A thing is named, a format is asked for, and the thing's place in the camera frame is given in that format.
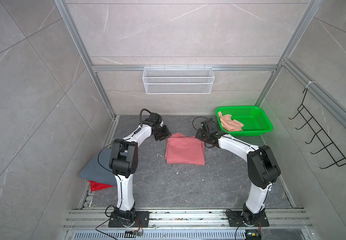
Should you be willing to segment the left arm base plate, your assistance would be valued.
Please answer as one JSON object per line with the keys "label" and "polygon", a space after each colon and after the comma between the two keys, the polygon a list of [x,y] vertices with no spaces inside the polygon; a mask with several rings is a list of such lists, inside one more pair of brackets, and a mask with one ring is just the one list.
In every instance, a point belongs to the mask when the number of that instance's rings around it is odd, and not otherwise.
{"label": "left arm base plate", "polygon": [[119,211],[111,213],[109,228],[138,228],[148,227],[151,212],[148,211]]}

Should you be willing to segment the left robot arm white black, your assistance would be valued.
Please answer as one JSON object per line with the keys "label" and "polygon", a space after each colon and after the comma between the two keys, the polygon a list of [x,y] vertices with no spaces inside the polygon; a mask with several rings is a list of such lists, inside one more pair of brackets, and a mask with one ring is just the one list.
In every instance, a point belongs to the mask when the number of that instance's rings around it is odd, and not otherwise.
{"label": "left robot arm white black", "polygon": [[140,124],[131,134],[114,140],[109,162],[118,191],[114,217],[126,226],[136,220],[133,178],[139,164],[139,146],[150,136],[155,137],[156,141],[162,141],[172,135],[159,114],[142,109],[139,117]]}

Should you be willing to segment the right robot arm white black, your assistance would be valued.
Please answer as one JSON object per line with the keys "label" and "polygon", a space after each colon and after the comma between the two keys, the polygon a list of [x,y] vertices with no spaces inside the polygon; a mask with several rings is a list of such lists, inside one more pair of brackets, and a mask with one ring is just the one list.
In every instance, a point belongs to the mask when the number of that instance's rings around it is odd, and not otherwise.
{"label": "right robot arm white black", "polygon": [[251,188],[248,199],[243,205],[241,218],[247,226],[259,223],[259,219],[265,214],[269,192],[281,175],[271,148],[267,145],[261,147],[251,145],[234,138],[221,131],[213,119],[202,121],[195,137],[213,147],[227,150],[246,161]]}

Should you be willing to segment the folded red t-shirt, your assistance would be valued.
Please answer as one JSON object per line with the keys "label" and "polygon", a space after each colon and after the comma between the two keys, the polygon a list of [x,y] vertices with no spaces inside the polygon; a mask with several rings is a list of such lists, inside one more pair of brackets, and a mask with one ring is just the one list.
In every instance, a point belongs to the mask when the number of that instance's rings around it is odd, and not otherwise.
{"label": "folded red t-shirt", "polygon": [[90,183],[90,190],[91,190],[91,192],[105,190],[105,189],[109,189],[109,188],[113,188],[114,187],[112,185],[97,183],[97,182],[94,182],[94,181],[89,181],[89,183]]}

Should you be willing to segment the green plastic laundry basket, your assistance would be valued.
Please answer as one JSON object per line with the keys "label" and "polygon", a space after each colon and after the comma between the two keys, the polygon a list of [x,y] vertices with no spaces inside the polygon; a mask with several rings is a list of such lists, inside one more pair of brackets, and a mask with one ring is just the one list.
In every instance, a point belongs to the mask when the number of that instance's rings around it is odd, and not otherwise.
{"label": "green plastic laundry basket", "polygon": [[[223,115],[231,115],[232,120],[244,124],[241,132],[227,132],[221,126],[218,112]],[[233,137],[261,136],[273,130],[273,125],[263,109],[256,106],[227,106],[216,109],[216,116],[220,129]]]}

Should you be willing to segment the folded grey t-shirt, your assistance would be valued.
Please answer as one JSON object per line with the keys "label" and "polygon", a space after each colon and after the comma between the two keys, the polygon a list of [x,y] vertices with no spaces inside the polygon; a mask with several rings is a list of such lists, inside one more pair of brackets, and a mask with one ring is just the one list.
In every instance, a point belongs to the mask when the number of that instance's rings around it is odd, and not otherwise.
{"label": "folded grey t-shirt", "polygon": [[94,156],[91,161],[80,171],[79,177],[88,181],[116,187],[115,175],[109,168],[112,149],[104,149]]}

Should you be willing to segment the pink-red t-shirt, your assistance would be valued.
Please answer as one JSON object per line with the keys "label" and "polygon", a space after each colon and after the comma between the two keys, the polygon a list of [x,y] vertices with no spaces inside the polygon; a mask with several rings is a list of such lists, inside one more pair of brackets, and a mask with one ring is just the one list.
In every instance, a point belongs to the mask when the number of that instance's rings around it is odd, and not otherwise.
{"label": "pink-red t-shirt", "polygon": [[176,133],[167,140],[165,158],[168,164],[205,166],[204,148],[199,139]]}

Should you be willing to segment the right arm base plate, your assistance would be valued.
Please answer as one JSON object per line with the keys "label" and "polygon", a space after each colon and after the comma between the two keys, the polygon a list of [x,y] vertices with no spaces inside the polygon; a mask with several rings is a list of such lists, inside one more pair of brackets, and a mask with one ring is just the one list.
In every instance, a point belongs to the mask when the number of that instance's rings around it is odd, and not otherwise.
{"label": "right arm base plate", "polygon": [[252,214],[248,210],[244,211],[225,211],[230,227],[248,226],[248,227],[269,227],[269,222],[265,210],[257,214]]}

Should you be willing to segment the light peach t-shirt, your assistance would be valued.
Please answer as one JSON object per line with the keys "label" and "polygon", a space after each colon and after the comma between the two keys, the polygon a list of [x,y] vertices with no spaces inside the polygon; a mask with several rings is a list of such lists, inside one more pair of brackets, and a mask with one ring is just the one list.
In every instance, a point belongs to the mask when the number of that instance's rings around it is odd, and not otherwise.
{"label": "light peach t-shirt", "polygon": [[244,124],[237,121],[232,120],[231,115],[223,115],[222,112],[218,112],[218,117],[221,122],[221,126],[227,132],[241,132]]}

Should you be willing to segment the aluminium mounting rail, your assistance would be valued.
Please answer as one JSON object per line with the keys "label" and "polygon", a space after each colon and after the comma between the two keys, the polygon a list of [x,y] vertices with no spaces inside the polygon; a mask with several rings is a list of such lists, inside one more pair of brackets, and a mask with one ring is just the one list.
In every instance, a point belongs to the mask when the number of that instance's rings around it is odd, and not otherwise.
{"label": "aluminium mounting rail", "polygon": [[[151,209],[136,214],[135,228],[143,230],[173,229],[312,229],[312,223],[303,209],[267,209],[264,215],[245,222],[241,210],[224,209]],[[121,222],[103,209],[71,210],[62,221],[65,229],[90,230],[121,229]]]}

